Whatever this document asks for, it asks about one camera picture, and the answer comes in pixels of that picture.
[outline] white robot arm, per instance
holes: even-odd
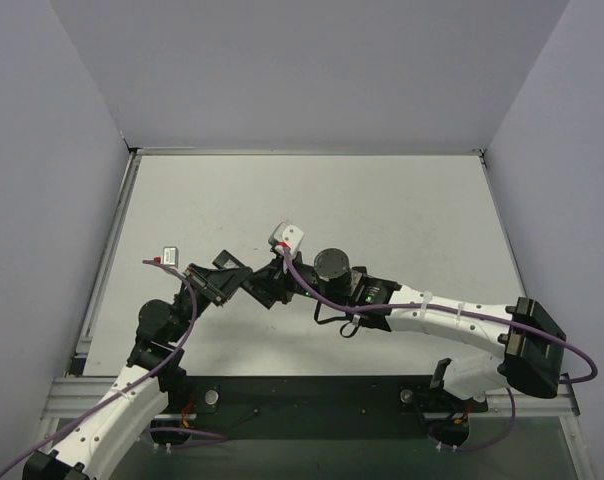
[[[482,402],[485,392],[508,386],[541,398],[556,395],[568,344],[539,303],[520,298],[508,307],[435,297],[369,276],[364,267],[351,268],[346,254],[337,249],[320,252],[313,265],[306,265],[299,252],[303,236],[294,225],[278,226],[269,239],[276,256],[256,272],[227,251],[213,262],[218,270],[189,265],[173,304],[151,300],[141,308],[135,347],[101,401],[106,406],[73,424],[47,454],[35,452],[23,478],[108,479],[146,426],[167,408],[185,377],[178,363],[196,316],[211,303],[225,303],[238,288],[266,308],[288,303],[295,294],[314,297],[316,322],[326,323],[318,321],[324,304],[346,314],[328,321],[344,320],[353,325],[353,333],[359,328],[421,332],[476,347],[475,355],[438,363],[430,385],[438,395],[447,392]]]

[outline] purple cable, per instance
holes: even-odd
[[[135,382],[131,383],[131,385],[127,386],[126,388],[123,388],[120,391],[120,393],[116,393],[116,394],[110,396],[109,398],[103,400],[102,402],[98,403],[95,407],[90,408],[89,410],[84,412],[82,415],[80,415],[78,418],[73,420],[71,423],[69,423],[68,425],[63,427],[62,429],[58,430],[54,434],[45,438],[44,440],[41,440],[40,442],[35,444],[33,447],[28,449],[26,452],[20,454],[13,461],[11,461],[6,467],[4,467],[2,470],[0,470],[0,479],[4,475],[6,475],[13,467],[15,467],[22,460],[24,460],[29,455],[34,453],[36,450],[39,450],[40,448],[42,448],[43,446],[45,446],[48,443],[51,443],[62,437],[67,436],[80,423],[82,423],[87,417],[90,417],[91,415],[93,415],[95,412],[97,412],[101,408],[106,407],[107,405],[112,403],[114,400],[120,398],[121,393],[127,393],[127,392],[133,390],[135,387],[139,386],[146,379],[155,376],[160,370],[162,370],[164,368],[165,365],[167,365],[173,359],[173,357],[175,355],[177,355],[177,353],[180,351],[180,349],[186,343],[187,339],[189,338],[189,335],[191,335],[191,332],[193,331],[193,326],[195,325],[195,320],[197,318],[197,304],[196,304],[195,292],[193,291],[193,287],[191,287],[191,284],[186,280],[186,278],[184,278],[180,273],[178,273],[171,267],[167,267],[166,265],[162,265],[162,264],[159,264],[159,263],[151,261],[151,260],[144,260],[142,263],[144,263],[145,265],[152,265],[154,267],[161,268],[166,273],[178,278],[186,286],[186,289],[189,292],[189,296],[191,297],[191,303],[193,304],[193,309],[192,309],[193,311],[191,312],[191,322],[190,322],[189,328],[187,328],[186,332],[184,332],[184,335],[182,336],[180,341],[177,343],[175,350],[173,350],[164,360],[162,360],[162,362],[160,362],[157,367],[155,367],[153,370],[149,371],[149,373],[138,378]]]
[[[349,306],[339,305],[337,303],[334,303],[331,300],[329,300],[328,298],[323,297],[318,292],[313,290],[313,288],[302,278],[302,276],[299,274],[299,272],[295,269],[295,265],[293,265],[293,260],[291,259],[291,249],[289,247],[284,247],[283,250],[284,250],[284,263],[286,264],[287,269],[291,272],[291,275],[293,276],[295,281],[298,282],[298,284],[300,284],[300,286],[302,288],[304,288],[304,290],[306,290],[309,293],[309,295],[311,295],[318,302],[326,305],[327,307],[331,307],[340,312],[351,313],[354,315],[359,315],[364,312],[371,312],[371,311],[375,311],[375,310],[389,310],[389,309],[394,309],[394,308],[403,308],[403,309],[422,308],[422,305],[419,303],[383,303],[383,304],[376,304],[376,305],[362,305],[362,306],[358,306],[358,307],[349,307]],[[426,305],[426,308],[429,310],[436,310],[436,311],[445,312],[445,313],[452,313],[454,315],[458,314],[458,310],[456,308],[446,307],[444,305],[436,305],[436,304],[429,303]],[[562,379],[562,380],[560,380],[560,383],[564,383],[564,384],[584,383],[584,382],[588,382],[589,380],[593,380],[595,377],[598,376],[598,366],[595,364],[595,361],[590,356],[588,356],[584,351],[582,351],[575,345],[565,342],[564,340],[562,340],[556,336],[543,332],[542,330],[538,330],[537,328],[531,327],[529,325],[525,325],[523,323],[514,322],[511,320],[504,320],[503,318],[494,317],[492,315],[486,315],[484,313],[468,312],[465,310],[462,310],[459,313],[465,317],[475,318],[477,320],[484,320],[487,322],[499,323],[499,324],[505,325],[509,328],[517,328],[518,330],[524,330],[526,332],[533,333],[534,335],[537,335],[538,337],[541,337],[548,342],[555,343],[556,345],[559,345],[562,348],[572,351],[573,353],[578,355],[580,358],[582,358],[586,363],[588,363],[589,367],[591,367],[591,373],[589,373],[588,375],[584,375],[582,377],[577,377],[574,379]]]
[[[461,453],[477,452],[480,450],[484,450],[485,448],[492,447],[493,445],[495,445],[497,443],[500,443],[502,440],[504,440],[506,437],[508,437],[511,434],[511,432],[513,431],[513,429],[515,428],[515,398],[513,397],[513,392],[511,392],[510,388],[506,389],[506,393],[509,394],[509,399],[511,400],[511,419],[509,420],[509,426],[507,427],[507,429],[504,432],[502,432],[500,435],[498,435],[497,437],[495,437],[487,442],[479,443],[477,445],[469,445],[468,447],[461,446],[461,447],[454,448],[451,445],[447,445],[446,443],[442,443],[438,439],[433,438],[431,433],[433,432],[433,427],[435,425],[437,425],[437,423],[434,423],[433,425],[431,425],[431,428],[429,428],[429,438],[438,442],[438,445],[442,446],[445,450],[451,450],[453,452],[461,452]]]

